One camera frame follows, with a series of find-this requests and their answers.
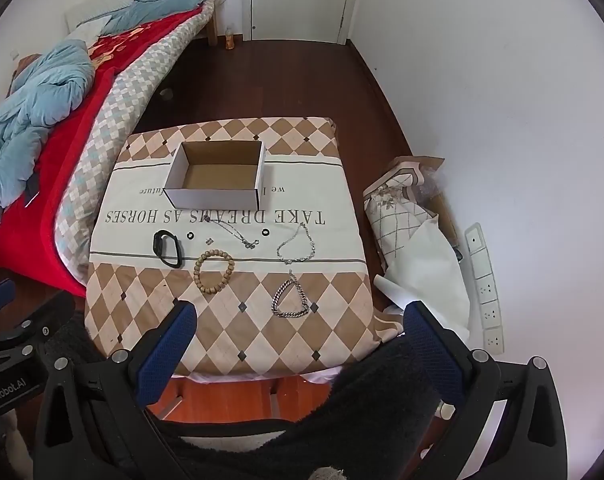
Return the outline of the light blue quilt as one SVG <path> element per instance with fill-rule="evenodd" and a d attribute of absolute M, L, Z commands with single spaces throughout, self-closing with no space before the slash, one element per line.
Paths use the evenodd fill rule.
<path fill-rule="evenodd" d="M 0 219 L 24 192 L 52 129 L 82 104 L 94 79 L 79 39 L 59 42 L 14 78 L 0 103 Z"/>

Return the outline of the black fuzzy sleeve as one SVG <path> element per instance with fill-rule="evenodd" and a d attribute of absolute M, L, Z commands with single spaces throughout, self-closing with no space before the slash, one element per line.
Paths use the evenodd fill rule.
<path fill-rule="evenodd" d="M 260 448 L 234 453 L 198 448 L 165 424 L 163 438 L 194 479 L 398 479 L 439 405 L 405 336 L 341 371 L 323 402 Z"/>

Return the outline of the open white cardboard box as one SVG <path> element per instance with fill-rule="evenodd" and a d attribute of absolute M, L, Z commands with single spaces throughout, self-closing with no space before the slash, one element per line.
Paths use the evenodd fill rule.
<path fill-rule="evenodd" d="M 258 211 L 262 141 L 191 141 L 177 148 L 164 182 L 175 209 Z"/>

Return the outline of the red bed blanket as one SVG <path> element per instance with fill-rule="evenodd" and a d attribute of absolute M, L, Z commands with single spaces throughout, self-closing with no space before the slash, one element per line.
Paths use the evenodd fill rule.
<path fill-rule="evenodd" d="M 58 288 L 61 261 L 55 251 L 54 223 L 90 124 L 114 79 L 134 56 L 191 12 L 161 18 L 116 36 L 101 36 L 92 44 L 82 40 L 95 67 L 93 87 L 82 104 L 52 129 L 24 192 L 4 210 L 0 219 L 0 268 Z"/>

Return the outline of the white power strip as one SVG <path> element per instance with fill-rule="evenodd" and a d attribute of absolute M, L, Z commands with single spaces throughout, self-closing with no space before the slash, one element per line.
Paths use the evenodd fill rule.
<path fill-rule="evenodd" d="M 501 309 L 492 261 L 480 223 L 469 226 L 464 238 L 470 257 L 484 349 L 493 356 L 499 356 L 504 352 Z"/>

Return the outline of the checkered mattress sheet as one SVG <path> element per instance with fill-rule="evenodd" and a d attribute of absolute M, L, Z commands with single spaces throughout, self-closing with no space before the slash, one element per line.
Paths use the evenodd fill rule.
<path fill-rule="evenodd" d="M 116 76 L 90 124 L 86 144 L 62 194 L 55 223 L 55 251 L 61 261 L 58 288 L 82 296 L 88 274 L 90 237 L 108 180 L 127 136 L 160 82 L 189 42 L 214 18 L 214 0 L 205 0 L 142 52 Z"/>

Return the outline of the diamond pattern table cloth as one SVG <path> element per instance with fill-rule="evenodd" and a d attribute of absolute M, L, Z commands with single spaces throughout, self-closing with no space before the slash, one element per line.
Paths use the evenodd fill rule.
<path fill-rule="evenodd" d="M 180 144 L 218 140 L 263 142 L 261 210 L 167 199 Z M 87 332 L 104 353 L 132 348 L 178 299 L 198 325 L 177 374 L 203 382 L 323 373 L 399 335 L 401 318 L 373 305 L 331 120 L 225 119 L 125 141 L 90 241 Z"/>

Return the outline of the small orange bottle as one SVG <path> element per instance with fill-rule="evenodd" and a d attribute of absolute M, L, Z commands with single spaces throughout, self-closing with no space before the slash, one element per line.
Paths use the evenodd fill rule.
<path fill-rule="evenodd" d="M 225 32 L 225 48 L 227 51 L 235 49 L 235 35 L 231 28 L 227 29 Z"/>

